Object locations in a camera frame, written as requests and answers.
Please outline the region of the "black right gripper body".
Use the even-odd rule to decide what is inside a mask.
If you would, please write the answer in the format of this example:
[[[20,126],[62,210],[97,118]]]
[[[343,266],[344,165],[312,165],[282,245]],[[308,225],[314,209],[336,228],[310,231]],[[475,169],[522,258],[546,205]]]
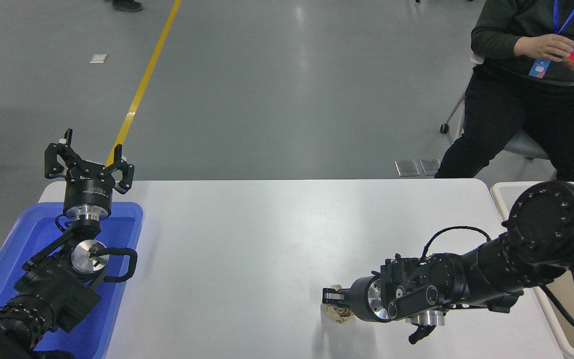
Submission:
[[[362,277],[353,282],[348,292],[348,304],[362,321],[379,322],[380,290],[374,287],[376,277]]]

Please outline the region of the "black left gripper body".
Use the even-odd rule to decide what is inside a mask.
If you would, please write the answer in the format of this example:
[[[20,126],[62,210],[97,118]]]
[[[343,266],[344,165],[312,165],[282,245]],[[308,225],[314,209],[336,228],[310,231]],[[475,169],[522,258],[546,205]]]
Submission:
[[[80,163],[67,170],[66,181],[63,213],[67,218],[79,219],[85,213],[94,219],[110,216],[115,180],[106,175],[104,165]]]

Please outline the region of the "person's right hand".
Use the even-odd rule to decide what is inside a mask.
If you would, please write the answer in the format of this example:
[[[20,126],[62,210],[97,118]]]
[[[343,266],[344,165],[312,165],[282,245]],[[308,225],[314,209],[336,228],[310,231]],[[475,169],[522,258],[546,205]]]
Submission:
[[[574,41],[558,34],[522,36],[513,46],[515,56],[562,62],[574,50]]]

